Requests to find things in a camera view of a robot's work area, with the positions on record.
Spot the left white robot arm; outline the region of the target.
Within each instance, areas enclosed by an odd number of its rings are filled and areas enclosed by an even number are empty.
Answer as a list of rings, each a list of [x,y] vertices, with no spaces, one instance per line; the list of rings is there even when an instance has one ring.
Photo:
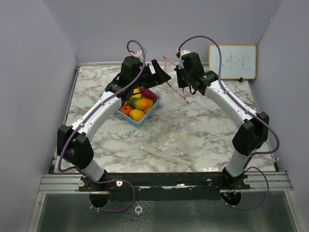
[[[128,56],[121,65],[120,73],[107,84],[99,100],[80,119],[70,126],[61,125],[57,131],[58,170],[62,169],[63,160],[72,164],[90,179],[90,185],[100,191],[106,187],[106,170],[94,160],[91,140],[98,129],[114,114],[123,103],[133,96],[134,89],[149,89],[171,79],[163,71],[157,60],[151,61],[154,72],[149,65],[135,56]]]

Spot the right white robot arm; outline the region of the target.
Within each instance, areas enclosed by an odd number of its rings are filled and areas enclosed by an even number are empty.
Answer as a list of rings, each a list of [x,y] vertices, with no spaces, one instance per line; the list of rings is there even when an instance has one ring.
[[[182,51],[177,57],[179,64],[174,69],[180,88],[189,87],[195,94],[197,91],[217,104],[234,122],[238,131],[232,139],[234,153],[224,168],[222,184],[233,189],[239,184],[239,176],[243,175],[249,156],[259,149],[268,137],[268,128],[261,123],[269,123],[269,116],[246,106],[228,89],[220,86],[218,75],[213,71],[204,71],[200,57],[196,52]]]

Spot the blue perforated plastic basket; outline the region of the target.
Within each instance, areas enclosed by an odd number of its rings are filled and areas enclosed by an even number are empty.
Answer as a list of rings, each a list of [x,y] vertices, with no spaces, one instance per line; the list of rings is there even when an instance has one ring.
[[[136,88],[130,98],[122,101],[121,107],[116,110],[115,114],[136,128],[140,128],[159,106],[160,100],[161,97],[152,91]]]

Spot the red zipper clear bag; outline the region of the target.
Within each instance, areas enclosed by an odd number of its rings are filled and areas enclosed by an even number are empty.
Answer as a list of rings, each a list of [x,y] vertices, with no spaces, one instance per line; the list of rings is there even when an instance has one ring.
[[[184,102],[186,104],[189,103],[186,95],[185,95],[185,88],[183,87],[181,91],[179,91],[178,89],[176,89],[172,84],[173,84],[173,76],[175,74],[174,68],[176,67],[176,63],[171,61],[170,59],[168,59],[165,55],[162,55],[163,60],[164,60],[164,71],[167,74],[171,75],[171,79],[169,81],[167,81],[167,85],[168,87],[177,95],[179,96],[181,99],[184,100]]]

